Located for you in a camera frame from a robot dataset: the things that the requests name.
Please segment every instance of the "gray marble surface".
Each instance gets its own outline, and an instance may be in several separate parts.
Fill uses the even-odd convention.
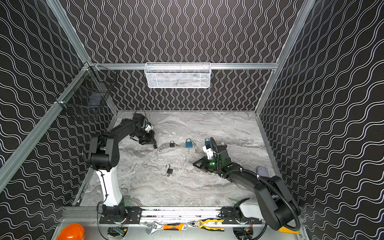
[[[132,115],[120,112],[116,125]],[[254,171],[265,166],[270,176],[274,175],[253,112],[148,111],[147,117],[158,149],[129,137],[119,143],[117,175],[126,205],[231,206],[243,198],[255,198],[247,189],[192,166],[204,156],[207,137],[213,137],[218,145],[227,144],[233,162]],[[185,147],[187,138],[193,141],[193,148]],[[178,146],[170,148],[171,140]],[[166,164],[173,168],[170,177],[166,177]],[[100,181],[94,173],[81,206],[95,206],[101,199]]]

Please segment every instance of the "side wall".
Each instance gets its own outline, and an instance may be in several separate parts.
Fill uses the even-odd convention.
[[[0,163],[3,165],[82,66],[45,0],[0,1]],[[95,122],[63,111],[0,193],[0,239],[50,239],[84,181]]]
[[[260,115],[312,240],[384,237],[383,52],[383,1],[316,1]]]

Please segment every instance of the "basket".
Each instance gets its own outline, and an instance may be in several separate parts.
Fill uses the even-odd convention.
[[[144,74],[149,88],[209,88],[211,63],[148,62]]]
[[[110,89],[117,79],[117,73],[100,66],[91,66],[59,104],[67,116],[75,120],[94,120],[100,109],[106,106]]]

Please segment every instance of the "orange bowl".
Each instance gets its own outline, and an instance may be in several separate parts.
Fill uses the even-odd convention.
[[[65,227],[56,240],[84,240],[84,237],[84,228],[80,224],[74,223]]]

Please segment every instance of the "orange object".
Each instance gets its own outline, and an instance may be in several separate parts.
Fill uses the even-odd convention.
[[[183,230],[184,224],[174,223],[174,224],[165,224],[163,230]]]
[[[80,224],[74,223],[65,227],[56,240],[84,240],[84,237],[84,228]]]

